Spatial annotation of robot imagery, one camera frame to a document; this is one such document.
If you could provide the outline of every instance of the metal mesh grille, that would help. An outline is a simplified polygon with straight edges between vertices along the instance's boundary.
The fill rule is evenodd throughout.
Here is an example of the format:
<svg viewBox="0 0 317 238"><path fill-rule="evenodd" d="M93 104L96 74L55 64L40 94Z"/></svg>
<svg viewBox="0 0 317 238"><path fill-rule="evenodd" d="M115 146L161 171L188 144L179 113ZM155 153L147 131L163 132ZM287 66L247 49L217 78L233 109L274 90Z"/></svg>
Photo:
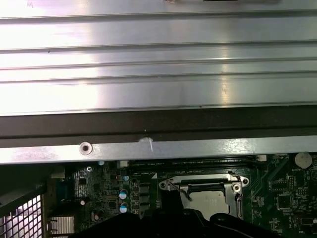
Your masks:
<svg viewBox="0 0 317 238"><path fill-rule="evenodd" d="M42 238L41 196L0 219L0 238Z"/></svg>

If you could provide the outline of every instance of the metal panel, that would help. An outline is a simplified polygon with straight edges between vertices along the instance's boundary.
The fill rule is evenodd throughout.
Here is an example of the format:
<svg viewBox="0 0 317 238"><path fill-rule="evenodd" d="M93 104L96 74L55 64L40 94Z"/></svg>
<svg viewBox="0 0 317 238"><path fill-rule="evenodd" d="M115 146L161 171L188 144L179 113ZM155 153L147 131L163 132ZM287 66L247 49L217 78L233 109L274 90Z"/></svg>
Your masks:
<svg viewBox="0 0 317 238"><path fill-rule="evenodd" d="M0 115L316 104L316 10L315 0L5 0Z"/></svg>
<svg viewBox="0 0 317 238"><path fill-rule="evenodd" d="M0 148L0 164L197 158L316 152L317 136L94 144L89 155L79 145Z"/></svg>

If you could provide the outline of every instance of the motherboard component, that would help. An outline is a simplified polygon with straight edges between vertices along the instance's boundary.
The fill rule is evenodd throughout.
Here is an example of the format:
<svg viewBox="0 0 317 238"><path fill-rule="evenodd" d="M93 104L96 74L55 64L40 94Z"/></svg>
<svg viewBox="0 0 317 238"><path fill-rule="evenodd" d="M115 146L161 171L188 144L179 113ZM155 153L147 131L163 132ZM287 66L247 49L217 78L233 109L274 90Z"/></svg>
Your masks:
<svg viewBox="0 0 317 238"><path fill-rule="evenodd" d="M161 190L179 191L183 207L206 220L216 213L242 218L242 187L248 185L248 178L236 174L175 176L159 183Z"/></svg>
<svg viewBox="0 0 317 238"><path fill-rule="evenodd" d="M295 156L295 164L301 169L307 169L312 163L313 159L309 153L298 153Z"/></svg>

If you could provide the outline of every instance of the capacitor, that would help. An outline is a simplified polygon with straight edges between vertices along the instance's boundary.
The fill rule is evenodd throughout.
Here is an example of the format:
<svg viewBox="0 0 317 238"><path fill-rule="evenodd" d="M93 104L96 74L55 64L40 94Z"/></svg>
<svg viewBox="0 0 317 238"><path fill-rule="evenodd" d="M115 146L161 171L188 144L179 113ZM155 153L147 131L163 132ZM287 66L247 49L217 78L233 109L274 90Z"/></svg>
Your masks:
<svg viewBox="0 0 317 238"><path fill-rule="evenodd" d="M88 202L90 202L90 197L85 197L80 201L80 205L85 206Z"/></svg>
<svg viewBox="0 0 317 238"><path fill-rule="evenodd" d="M99 210L98 212L96 212L94 216L95 221L98 221L103 215L104 215L103 210Z"/></svg>
<svg viewBox="0 0 317 238"><path fill-rule="evenodd" d="M128 211L128 204L127 203L122 203L120 208L119 208L119 211L121 213L126 213Z"/></svg>
<svg viewBox="0 0 317 238"><path fill-rule="evenodd" d="M124 200L124 199L127 198L127 196L128 196L128 191L127 190L123 189L123 190L120 191L120 193L119 193L119 198L120 199Z"/></svg>

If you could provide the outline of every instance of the metal frame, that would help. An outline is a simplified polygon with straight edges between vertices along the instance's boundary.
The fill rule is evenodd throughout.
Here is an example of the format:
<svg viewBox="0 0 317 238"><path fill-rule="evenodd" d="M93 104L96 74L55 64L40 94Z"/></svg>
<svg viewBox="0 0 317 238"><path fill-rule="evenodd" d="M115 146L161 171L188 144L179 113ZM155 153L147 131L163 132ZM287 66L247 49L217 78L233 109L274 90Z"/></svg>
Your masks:
<svg viewBox="0 0 317 238"><path fill-rule="evenodd" d="M0 117L0 164L313 152L316 117L317 106Z"/></svg>
<svg viewBox="0 0 317 238"><path fill-rule="evenodd" d="M316 10L315 0L4 0L0 116L315 105Z"/></svg>
<svg viewBox="0 0 317 238"><path fill-rule="evenodd" d="M317 136L94 144L89 155L80 145L1 148L1 164L90 162L259 155L317 151Z"/></svg>

